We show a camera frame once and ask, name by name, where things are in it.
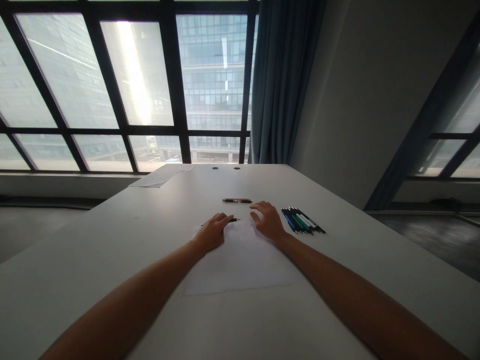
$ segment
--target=blue pen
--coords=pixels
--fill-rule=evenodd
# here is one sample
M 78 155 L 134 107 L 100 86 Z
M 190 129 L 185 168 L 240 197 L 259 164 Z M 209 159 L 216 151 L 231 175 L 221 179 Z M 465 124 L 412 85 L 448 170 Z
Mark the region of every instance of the blue pen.
M 295 233 L 297 234 L 297 230 L 295 229 L 295 225 L 294 225 L 294 222 L 289 218 L 289 216 L 285 213 L 285 210 L 282 208 L 281 209 L 281 212 L 283 213 L 283 215 L 285 216 L 285 219 L 288 221 L 288 225 L 290 225 L 290 229 Z

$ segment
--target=stack of paper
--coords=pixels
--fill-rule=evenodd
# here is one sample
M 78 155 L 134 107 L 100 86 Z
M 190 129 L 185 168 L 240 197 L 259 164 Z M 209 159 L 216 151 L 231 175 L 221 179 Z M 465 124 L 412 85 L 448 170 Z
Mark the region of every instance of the stack of paper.
M 250 221 L 228 224 L 224 235 L 225 243 L 205 255 L 187 275 L 185 296 L 287 285 L 302 277 Z
M 138 188 L 159 188 L 175 174 L 190 171 L 194 167 L 195 165 L 193 164 L 166 164 L 129 186 Z

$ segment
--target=floor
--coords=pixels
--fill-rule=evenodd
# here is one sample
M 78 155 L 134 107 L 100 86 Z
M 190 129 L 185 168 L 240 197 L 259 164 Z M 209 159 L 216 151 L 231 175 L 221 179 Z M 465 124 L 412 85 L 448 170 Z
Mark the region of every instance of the floor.
M 0 264 L 85 213 L 63 208 L 0 207 Z
M 480 227 L 453 216 L 373 215 L 464 274 L 480 282 Z M 471 217 L 480 222 L 480 217 Z

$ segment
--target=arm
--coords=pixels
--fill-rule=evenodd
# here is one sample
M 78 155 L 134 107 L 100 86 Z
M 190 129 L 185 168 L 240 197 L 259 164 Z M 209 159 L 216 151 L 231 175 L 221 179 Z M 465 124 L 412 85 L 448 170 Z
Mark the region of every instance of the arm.
M 233 215 L 216 214 L 193 240 L 140 271 L 74 322 L 41 356 L 120 359 L 143 335 L 188 271 L 224 242 Z
M 355 272 L 288 234 L 269 202 L 250 206 L 263 235 L 311 281 L 330 308 L 382 359 L 465 359 L 411 312 Z

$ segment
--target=curtain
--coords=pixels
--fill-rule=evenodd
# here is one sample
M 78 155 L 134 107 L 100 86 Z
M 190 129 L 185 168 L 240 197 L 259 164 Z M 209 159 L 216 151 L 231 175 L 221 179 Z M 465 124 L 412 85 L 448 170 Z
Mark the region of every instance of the curtain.
M 286 164 L 293 151 L 325 0 L 261 0 L 249 164 Z

